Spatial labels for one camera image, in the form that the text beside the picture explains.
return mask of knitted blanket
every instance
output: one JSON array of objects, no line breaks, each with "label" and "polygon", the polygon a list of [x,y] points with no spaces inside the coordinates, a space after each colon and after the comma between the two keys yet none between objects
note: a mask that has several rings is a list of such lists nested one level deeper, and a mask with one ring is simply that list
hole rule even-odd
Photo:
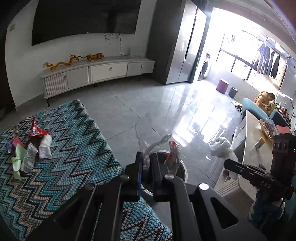
[{"label": "knitted blanket", "polygon": [[[51,132],[52,157],[41,159],[32,172],[15,180],[13,156],[5,143],[18,136],[27,146],[33,116]],[[33,116],[0,135],[0,214],[19,240],[25,240],[85,184],[102,185],[124,171],[79,100]],[[121,229],[122,240],[172,240],[172,231],[142,198],[124,203]]]}]

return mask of white tv cabinet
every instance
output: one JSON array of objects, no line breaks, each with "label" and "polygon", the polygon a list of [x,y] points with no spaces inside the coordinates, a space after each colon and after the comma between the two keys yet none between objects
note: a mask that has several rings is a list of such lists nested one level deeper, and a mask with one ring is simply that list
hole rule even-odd
[{"label": "white tv cabinet", "polygon": [[113,56],[103,60],[80,60],[70,66],[58,66],[41,72],[44,98],[48,100],[58,94],[86,85],[128,76],[152,73],[155,61],[138,56]]}]

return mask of golden dragon figurine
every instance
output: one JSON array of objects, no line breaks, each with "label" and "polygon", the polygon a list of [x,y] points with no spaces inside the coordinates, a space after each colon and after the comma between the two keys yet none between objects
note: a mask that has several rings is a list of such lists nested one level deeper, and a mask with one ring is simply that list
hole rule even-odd
[{"label": "golden dragon figurine", "polygon": [[89,55],[87,55],[85,57],[82,57],[82,56],[79,55],[78,57],[80,57],[80,58],[86,58],[89,61],[93,61],[95,59],[103,59],[104,58],[104,54],[103,53],[89,54]]},{"label": "golden dragon figurine", "polygon": [[55,71],[56,67],[57,67],[58,65],[60,65],[60,64],[64,64],[64,65],[72,65],[72,62],[73,62],[73,61],[75,61],[75,60],[79,61],[79,56],[76,56],[75,54],[74,54],[74,55],[70,54],[70,55],[71,55],[70,60],[69,60],[69,62],[67,62],[67,63],[66,63],[66,62],[58,62],[56,65],[53,65],[53,64],[50,64],[50,63],[46,62],[46,63],[43,64],[43,68],[48,67],[48,68],[50,68],[52,71]]}]

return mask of television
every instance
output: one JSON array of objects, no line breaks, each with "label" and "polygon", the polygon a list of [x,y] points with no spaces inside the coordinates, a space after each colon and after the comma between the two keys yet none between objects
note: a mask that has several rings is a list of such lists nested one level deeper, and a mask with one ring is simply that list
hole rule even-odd
[{"label": "television", "polygon": [[135,34],[141,0],[39,0],[32,46],[76,34]]}]

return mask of glossy tile floor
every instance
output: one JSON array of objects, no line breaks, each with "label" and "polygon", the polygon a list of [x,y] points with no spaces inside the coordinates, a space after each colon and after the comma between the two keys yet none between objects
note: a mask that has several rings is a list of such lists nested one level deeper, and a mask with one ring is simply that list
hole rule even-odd
[{"label": "glossy tile floor", "polygon": [[[214,187],[223,163],[210,155],[209,144],[217,136],[231,140],[235,126],[241,121],[232,99],[215,88],[206,80],[166,86],[148,77],[142,77],[141,81],[137,78],[112,80],[96,88],[86,86],[56,96],[49,101],[50,107],[42,96],[34,98],[0,121],[0,133],[37,111],[80,99],[115,158],[126,166],[134,162],[139,150],[135,123],[150,113],[152,128],[146,142],[151,144],[172,133],[181,147],[188,183],[206,182]],[[168,144],[162,149],[169,150]],[[171,227],[169,204],[148,202],[162,222]]]}]

